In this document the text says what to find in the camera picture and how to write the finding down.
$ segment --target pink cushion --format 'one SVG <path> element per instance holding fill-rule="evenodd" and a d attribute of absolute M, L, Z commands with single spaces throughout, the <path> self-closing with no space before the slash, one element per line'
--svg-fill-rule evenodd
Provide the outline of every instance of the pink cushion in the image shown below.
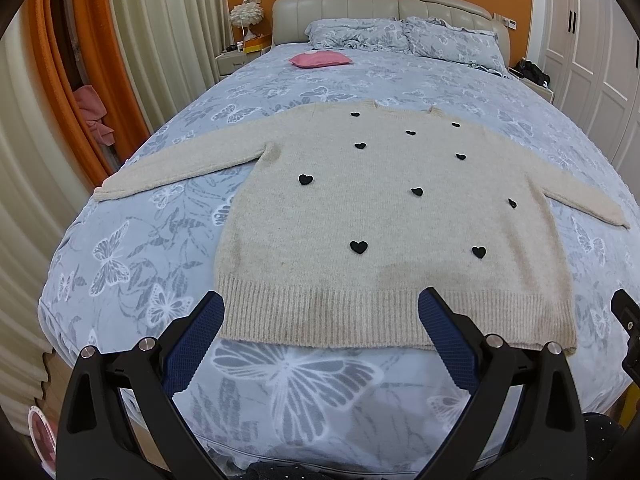
<path fill-rule="evenodd" d="M 318 50 L 309 54 L 303 52 L 292 57 L 289 61 L 300 68 L 317 68 L 319 66 L 346 65 L 351 62 L 351 59 L 340 52 Z"/>

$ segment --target white wardrobe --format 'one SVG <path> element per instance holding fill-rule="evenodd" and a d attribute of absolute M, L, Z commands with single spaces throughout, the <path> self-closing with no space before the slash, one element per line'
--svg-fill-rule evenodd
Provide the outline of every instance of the white wardrobe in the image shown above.
<path fill-rule="evenodd" d="M 554 105 L 640 202 L 640 40 L 615 0 L 546 0 L 541 68 Z"/>

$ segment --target blue butterfly bedspread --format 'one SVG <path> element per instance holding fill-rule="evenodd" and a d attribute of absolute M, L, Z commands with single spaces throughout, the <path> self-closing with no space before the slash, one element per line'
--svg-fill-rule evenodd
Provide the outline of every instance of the blue butterfly bedspread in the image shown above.
<path fill-rule="evenodd" d="M 550 201 L 574 277 L 578 350 L 570 358 L 582 409 L 606 410 L 628 385 L 626 336 L 609 301 L 620 287 L 640 300 L 640 210 L 591 141 L 517 80 L 467 66 L 385 52 L 353 64 L 302 70 L 288 59 L 308 44 L 274 48 L 215 85 L 130 159 L 239 121 L 309 102 L 425 110 L 436 105 L 499 131 L 613 197 L 630 232 Z M 38 306 L 42 329 L 73 365 L 79 350 L 130 349 L 187 315 L 212 288 L 216 246 L 233 196 L 253 163 L 115 202 L 89 200 L 56 251 Z M 511 393 L 484 456 L 508 429 Z M 130 392 L 126 403 L 138 419 Z M 435 352 L 407 348 L 309 349 L 216 339 L 174 401 L 226 471 L 261 458 L 344 474 L 413 478 L 462 412 Z"/>

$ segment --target orange box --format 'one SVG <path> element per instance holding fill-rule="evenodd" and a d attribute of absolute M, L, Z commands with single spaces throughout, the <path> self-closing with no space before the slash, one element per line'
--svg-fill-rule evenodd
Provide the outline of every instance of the orange box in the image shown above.
<path fill-rule="evenodd" d="M 271 34 L 244 42 L 244 51 L 248 54 L 264 49 L 271 44 Z"/>

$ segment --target curtain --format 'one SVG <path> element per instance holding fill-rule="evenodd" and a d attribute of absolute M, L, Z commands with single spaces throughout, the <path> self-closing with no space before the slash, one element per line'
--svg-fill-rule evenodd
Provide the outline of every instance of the curtain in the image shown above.
<path fill-rule="evenodd" d="M 27 434 L 27 411 L 47 381 L 42 353 L 51 351 L 38 298 L 90 184 L 47 104 L 24 6 L 0 40 L 0 95 L 0 405 Z"/>
<path fill-rule="evenodd" d="M 120 56 L 110 0 L 73 0 L 75 29 L 88 80 L 107 110 L 114 148 L 127 160 L 148 139 L 149 129 Z"/>
<path fill-rule="evenodd" d="M 66 142 L 94 186 L 113 170 L 87 127 L 66 78 L 53 28 L 50 0 L 27 0 L 31 42 L 40 79 Z"/>
<path fill-rule="evenodd" d="M 130 80 L 153 131 L 219 81 L 226 0 L 111 0 Z"/>

